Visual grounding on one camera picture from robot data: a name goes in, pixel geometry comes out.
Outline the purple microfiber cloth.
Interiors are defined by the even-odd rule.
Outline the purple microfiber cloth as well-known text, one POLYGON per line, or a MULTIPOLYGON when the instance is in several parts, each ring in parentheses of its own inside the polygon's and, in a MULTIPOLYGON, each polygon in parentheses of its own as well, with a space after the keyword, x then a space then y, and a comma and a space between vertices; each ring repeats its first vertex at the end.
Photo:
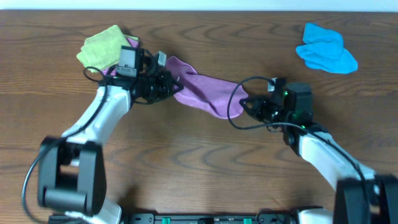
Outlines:
POLYGON ((179 103, 206 111, 219 119, 236 118, 243 113, 239 101, 247 98, 248 94, 237 83, 200 75, 175 56, 167 59, 165 67, 184 86, 174 94, 179 103))

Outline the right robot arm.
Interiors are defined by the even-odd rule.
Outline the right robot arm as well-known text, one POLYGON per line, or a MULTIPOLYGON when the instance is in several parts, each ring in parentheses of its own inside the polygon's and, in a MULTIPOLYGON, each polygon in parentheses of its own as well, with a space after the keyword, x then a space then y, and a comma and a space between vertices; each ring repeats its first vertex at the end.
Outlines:
POLYGON ((313 121, 310 85, 268 79, 268 94, 239 103, 260 127, 279 129, 285 144, 335 191, 333 211, 298 209, 285 223, 397 223, 397 177, 363 165, 313 121))

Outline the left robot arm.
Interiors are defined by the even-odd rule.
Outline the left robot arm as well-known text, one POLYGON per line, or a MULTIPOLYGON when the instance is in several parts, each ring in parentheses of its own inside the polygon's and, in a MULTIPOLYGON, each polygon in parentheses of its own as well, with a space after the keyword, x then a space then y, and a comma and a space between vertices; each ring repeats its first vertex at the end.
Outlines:
POLYGON ((98 89, 80 119, 59 138, 47 136, 33 166, 37 201, 61 212, 54 223, 121 223, 122 208, 106 198, 103 146, 133 105, 151 105, 183 90, 159 51, 121 47, 119 62, 98 69, 98 89))

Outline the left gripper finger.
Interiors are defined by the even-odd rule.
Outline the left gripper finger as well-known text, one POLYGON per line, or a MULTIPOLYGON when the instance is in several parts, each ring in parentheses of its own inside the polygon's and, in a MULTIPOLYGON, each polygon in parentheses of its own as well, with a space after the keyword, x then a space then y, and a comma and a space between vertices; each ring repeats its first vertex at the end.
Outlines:
POLYGON ((179 91, 183 90, 184 86, 177 81, 176 79, 174 79, 174 77, 172 75, 170 75, 170 79, 169 79, 169 92, 170 93, 178 93, 179 91))
POLYGON ((155 97, 149 99, 149 104, 151 105, 151 104, 154 104, 154 103, 159 103, 161 101, 169 99, 171 96, 173 96, 173 94, 155 96, 155 97))

